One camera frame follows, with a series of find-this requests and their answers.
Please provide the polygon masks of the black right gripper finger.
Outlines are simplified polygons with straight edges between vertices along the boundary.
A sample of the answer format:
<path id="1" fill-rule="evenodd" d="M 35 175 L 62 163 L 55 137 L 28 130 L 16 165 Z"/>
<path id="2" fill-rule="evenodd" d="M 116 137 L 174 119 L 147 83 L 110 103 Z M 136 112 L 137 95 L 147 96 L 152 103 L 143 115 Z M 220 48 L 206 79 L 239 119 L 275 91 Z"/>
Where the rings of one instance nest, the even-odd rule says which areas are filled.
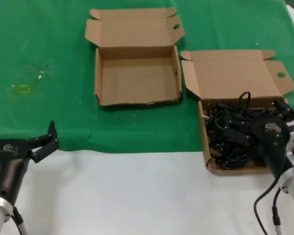
<path id="1" fill-rule="evenodd" d="M 281 120 L 284 122 L 294 121 L 294 109 L 288 103 L 281 99 L 275 99 L 273 103 Z"/>
<path id="2" fill-rule="evenodd" d="M 224 120 L 223 124 L 224 137 L 243 146 L 252 145 L 252 137 L 250 134 L 251 122 Z"/>

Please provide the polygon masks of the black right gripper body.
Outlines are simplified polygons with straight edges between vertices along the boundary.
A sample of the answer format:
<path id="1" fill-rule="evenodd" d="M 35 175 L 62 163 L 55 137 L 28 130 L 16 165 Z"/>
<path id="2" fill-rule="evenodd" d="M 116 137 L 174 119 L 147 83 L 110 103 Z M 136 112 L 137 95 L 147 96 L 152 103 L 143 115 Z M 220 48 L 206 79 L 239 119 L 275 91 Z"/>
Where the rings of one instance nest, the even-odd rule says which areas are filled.
<path id="1" fill-rule="evenodd" d="M 290 140 L 287 123 L 290 121 L 289 116 L 262 114 L 251 123 L 250 132 L 258 153 L 275 179 L 290 168 L 289 161 L 285 160 L 286 145 Z"/>

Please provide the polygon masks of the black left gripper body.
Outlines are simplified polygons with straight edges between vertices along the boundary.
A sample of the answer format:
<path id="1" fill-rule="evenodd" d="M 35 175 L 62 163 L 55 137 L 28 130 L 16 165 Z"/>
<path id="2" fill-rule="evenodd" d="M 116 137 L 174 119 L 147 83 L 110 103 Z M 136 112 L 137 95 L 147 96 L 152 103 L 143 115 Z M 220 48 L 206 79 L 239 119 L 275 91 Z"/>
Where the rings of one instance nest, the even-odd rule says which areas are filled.
<path id="1" fill-rule="evenodd" d="M 26 140 L 0 139 L 0 197 L 15 205 L 31 160 Z"/>

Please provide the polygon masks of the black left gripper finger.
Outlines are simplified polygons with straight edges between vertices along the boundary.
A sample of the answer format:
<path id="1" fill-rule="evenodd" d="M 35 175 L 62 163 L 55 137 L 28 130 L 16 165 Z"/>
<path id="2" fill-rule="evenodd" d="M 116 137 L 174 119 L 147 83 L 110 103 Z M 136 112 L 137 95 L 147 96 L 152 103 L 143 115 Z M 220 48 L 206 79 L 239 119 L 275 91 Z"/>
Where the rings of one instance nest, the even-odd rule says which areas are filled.
<path id="1" fill-rule="evenodd" d="M 55 123 L 52 120 L 49 123 L 48 133 L 39 137 L 29 139 L 28 144 L 31 148 L 30 157 L 35 163 L 39 163 L 50 154 L 59 149 L 59 140 Z"/>

